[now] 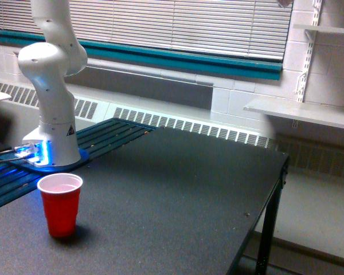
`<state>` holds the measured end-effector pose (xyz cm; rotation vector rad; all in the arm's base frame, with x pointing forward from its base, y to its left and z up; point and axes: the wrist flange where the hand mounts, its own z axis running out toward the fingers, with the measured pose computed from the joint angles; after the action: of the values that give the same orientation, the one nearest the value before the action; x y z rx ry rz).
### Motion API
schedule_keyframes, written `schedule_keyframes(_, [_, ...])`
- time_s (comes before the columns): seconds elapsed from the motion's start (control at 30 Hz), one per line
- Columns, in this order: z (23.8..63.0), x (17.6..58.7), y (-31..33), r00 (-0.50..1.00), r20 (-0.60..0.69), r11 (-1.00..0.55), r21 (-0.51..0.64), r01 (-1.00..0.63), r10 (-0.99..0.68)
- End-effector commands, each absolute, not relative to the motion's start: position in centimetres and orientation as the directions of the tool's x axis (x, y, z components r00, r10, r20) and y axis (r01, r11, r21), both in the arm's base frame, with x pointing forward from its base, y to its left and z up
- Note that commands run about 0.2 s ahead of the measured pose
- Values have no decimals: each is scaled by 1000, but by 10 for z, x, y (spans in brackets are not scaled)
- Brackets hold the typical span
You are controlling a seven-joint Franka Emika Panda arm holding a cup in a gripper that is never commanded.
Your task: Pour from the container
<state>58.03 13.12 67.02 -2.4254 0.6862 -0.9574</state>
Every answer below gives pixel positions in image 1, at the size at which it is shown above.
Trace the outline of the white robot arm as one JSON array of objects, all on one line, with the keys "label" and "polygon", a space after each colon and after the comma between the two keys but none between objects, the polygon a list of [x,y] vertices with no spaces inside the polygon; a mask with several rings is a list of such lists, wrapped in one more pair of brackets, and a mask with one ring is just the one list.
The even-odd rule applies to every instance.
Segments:
[{"label": "white robot arm", "polygon": [[87,53],[74,33],[68,1],[31,1],[34,23],[45,42],[22,48],[18,66],[38,97],[39,126],[24,143],[38,145],[28,162],[35,167],[63,167],[81,159],[76,137],[75,98],[64,78],[81,72]]}]

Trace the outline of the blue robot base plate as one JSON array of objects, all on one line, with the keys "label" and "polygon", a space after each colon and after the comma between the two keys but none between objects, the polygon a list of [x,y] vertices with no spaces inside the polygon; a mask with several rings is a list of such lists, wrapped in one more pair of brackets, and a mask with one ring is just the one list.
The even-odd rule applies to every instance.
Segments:
[{"label": "blue robot base plate", "polygon": [[40,174],[53,174],[57,172],[69,172],[73,171],[74,169],[81,167],[89,162],[89,153],[86,150],[79,149],[81,159],[73,164],[67,165],[67,166],[49,166],[49,167],[36,167],[29,162],[26,162],[24,160],[14,160],[9,161],[11,165],[14,165],[20,169],[31,171],[31,172],[37,172]]}]

